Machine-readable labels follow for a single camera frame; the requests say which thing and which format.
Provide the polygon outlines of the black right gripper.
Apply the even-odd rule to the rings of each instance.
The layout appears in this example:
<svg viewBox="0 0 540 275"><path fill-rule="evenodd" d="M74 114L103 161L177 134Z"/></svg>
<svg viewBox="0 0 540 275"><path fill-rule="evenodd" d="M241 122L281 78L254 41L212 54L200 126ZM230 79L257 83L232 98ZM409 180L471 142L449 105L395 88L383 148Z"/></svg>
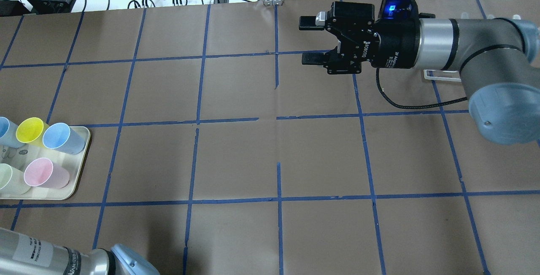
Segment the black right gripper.
<svg viewBox="0 0 540 275"><path fill-rule="evenodd" d="M370 3L334 2L330 11L299 17L299 31L326 30L339 44L327 53L302 53L302 65L323 65L330 75L359 74L368 62L379 69L410 69L420 46L420 20L375 19Z"/></svg>

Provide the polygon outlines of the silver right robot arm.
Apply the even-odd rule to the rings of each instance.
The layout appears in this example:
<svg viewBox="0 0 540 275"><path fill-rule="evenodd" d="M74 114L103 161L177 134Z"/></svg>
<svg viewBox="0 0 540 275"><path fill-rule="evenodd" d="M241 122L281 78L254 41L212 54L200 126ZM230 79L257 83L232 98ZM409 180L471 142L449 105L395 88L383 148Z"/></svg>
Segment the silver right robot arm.
<svg viewBox="0 0 540 275"><path fill-rule="evenodd" d="M379 17L369 3L333 2L329 11L301 16L302 31L328 31L338 45L304 53L303 65L330 75L376 69L456 71L480 134L512 145L539 139L539 31L530 21L433 18L412 1L386 0Z"/></svg>

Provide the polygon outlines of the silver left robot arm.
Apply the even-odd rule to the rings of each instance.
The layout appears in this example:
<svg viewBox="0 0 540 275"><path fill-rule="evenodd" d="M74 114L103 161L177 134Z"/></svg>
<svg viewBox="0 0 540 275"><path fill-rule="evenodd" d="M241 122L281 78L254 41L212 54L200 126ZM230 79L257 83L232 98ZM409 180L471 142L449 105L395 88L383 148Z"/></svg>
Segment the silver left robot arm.
<svg viewBox="0 0 540 275"><path fill-rule="evenodd" d="M110 250L97 248L84 254L73 248L2 228L2 275L158 275L140 254L123 244Z"/></svg>

